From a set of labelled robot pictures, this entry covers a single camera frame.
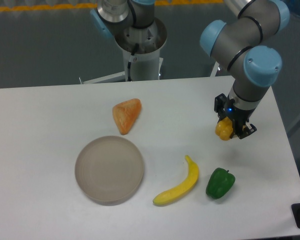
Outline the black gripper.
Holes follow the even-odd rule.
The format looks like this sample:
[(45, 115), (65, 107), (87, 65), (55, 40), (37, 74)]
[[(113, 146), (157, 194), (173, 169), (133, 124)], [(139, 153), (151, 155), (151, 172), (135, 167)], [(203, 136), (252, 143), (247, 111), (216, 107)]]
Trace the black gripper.
[(234, 98), (227, 98), (225, 94), (221, 93), (214, 98), (214, 112), (217, 113), (218, 122), (228, 117), (234, 124), (233, 128), (237, 128), (237, 131), (233, 130), (230, 139), (242, 140), (257, 131), (257, 128), (249, 123), (254, 109), (241, 109), (235, 106), (235, 103)]

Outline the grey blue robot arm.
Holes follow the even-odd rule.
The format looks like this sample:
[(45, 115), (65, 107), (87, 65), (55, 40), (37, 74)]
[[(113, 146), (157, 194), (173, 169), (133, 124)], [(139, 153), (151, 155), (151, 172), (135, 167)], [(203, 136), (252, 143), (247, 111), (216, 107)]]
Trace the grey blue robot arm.
[[(227, 141), (256, 131), (250, 116), (282, 69), (278, 52), (262, 43), (287, 26), (290, 12), (280, 0), (227, 0), (225, 4), (236, 21), (211, 22), (199, 44), (234, 78), (228, 95), (220, 94), (214, 100), (215, 133)], [(155, 17), (154, 1), (99, 0), (90, 16), (98, 31), (113, 37), (122, 50), (126, 81), (159, 79), (159, 55), (167, 30)]]

